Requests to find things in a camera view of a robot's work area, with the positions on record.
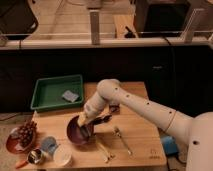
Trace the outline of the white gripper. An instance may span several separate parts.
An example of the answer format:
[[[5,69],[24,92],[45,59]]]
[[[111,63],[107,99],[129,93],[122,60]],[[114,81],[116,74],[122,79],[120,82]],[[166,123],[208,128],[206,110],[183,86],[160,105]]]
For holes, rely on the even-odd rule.
[[[95,92],[84,104],[84,113],[88,119],[98,116],[106,107],[108,101]]]

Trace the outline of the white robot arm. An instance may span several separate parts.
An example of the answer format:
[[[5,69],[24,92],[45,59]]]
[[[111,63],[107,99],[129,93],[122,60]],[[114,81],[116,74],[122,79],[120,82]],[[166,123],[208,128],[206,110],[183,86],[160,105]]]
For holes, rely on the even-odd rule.
[[[188,146],[186,171],[213,171],[213,112],[196,117],[127,92],[116,79],[104,79],[84,105],[84,124],[115,101]]]

